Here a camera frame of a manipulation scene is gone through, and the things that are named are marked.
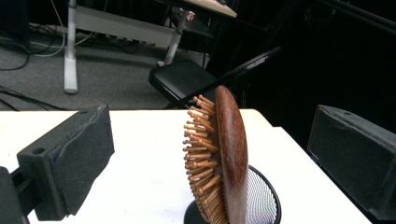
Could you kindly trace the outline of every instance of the black wall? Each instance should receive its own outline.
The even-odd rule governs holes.
[[[307,20],[309,8],[321,14]],[[348,110],[396,133],[396,35],[340,11],[330,17],[317,4],[297,11],[280,41],[282,55],[255,71],[248,106],[302,148],[317,105]]]

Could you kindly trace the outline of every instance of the chair seat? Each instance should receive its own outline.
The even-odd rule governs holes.
[[[171,103],[212,84],[216,80],[203,67],[187,60],[156,67],[148,75],[148,82]],[[204,96],[214,101],[215,91],[208,91]]]

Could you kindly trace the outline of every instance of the chair backrest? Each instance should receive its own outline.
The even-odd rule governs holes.
[[[177,102],[177,104],[186,104],[194,96],[197,96],[199,94],[203,94],[207,91],[210,91],[219,85],[225,85],[227,83],[230,83],[231,81],[235,80],[236,78],[244,75],[246,72],[251,71],[253,68],[257,67],[258,65],[266,62],[268,59],[273,58],[280,51],[281,51],[281,47],[276,47],[274,49],[266,51],[256,57],[250,59],[249,61],[237,66],[235,69],[231,70],[230,72],[227,72],[226,74],[220,76],[212,84],[207,85],[207,86],[201,88],[200,90],[195,91],[195,92],[185,96],[184,98],[180,99]]]

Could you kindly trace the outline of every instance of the dark background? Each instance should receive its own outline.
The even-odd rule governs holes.
[[[104,9],[105,2],[79,0],[78,4]],[[54,3],[66,24],[67,1]],[[396,1],[349,4],[396,22]],[[394,29],[384,31],[370,20],[314,0],[229,0],[228,5],[239,20],[266,32],[241,32],[238,26],[212,20],[217,38],[210,43],[206,70],[219,76],[268,49],[283,49],[251,73],[245,86],[246,107],[258,109],[274,126],[283,127],[304,149],[318,105],[348,110],[396,133]],[[28,43],[27,21],[59,23],[50,1],[0,0],[0,6],[0,30],[22,43]],[[164,24],[169,8],[154,0],[108,0],[106,5],[108,12],[155,24]],[[188,42],[183,43],[187,46],[181,47],[188,49]]]

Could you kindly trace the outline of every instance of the gray carpet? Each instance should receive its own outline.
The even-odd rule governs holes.
[[[168,101],[148,82],[150,69],[163,61],[166,49],[150,44],[99,36],[76,47],[78,64],[78,93],[64,93],[64,51],[51,57],[30,55],[28,63],[14,71],[0,71],[0,85],[24,96],[69,110],[80,110],[98,104],[112,110],[161,109]],[[58,38],[53,46],[60,46]],[[35,42],[45,43],[43,37]],[[20,49],[10,48],[7,40],[0,39],[0,69],[17,67],[26,59]],[[44,54],[57,49],[51,48]],[[174,61],[190,59],[202,63],[203,55],[179,49]],[[43,110],[42,107],[16,97],[0,93],[0,100],[18,110]],[[11,110],[0,103],[0,110]]]

